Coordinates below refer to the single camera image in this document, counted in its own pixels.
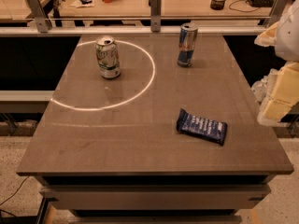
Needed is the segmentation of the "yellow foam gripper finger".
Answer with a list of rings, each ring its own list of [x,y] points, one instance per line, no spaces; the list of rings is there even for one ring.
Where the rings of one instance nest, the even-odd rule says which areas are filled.
[[[275,22],[255,38],[254,44],[261,47],[274,47],[276,44],[277,28],[278,23]]]
[[[264,126],[278,126],[299,102],[299,62],[286,62],[269,75],[267,93],[263,98],[258,122]]]

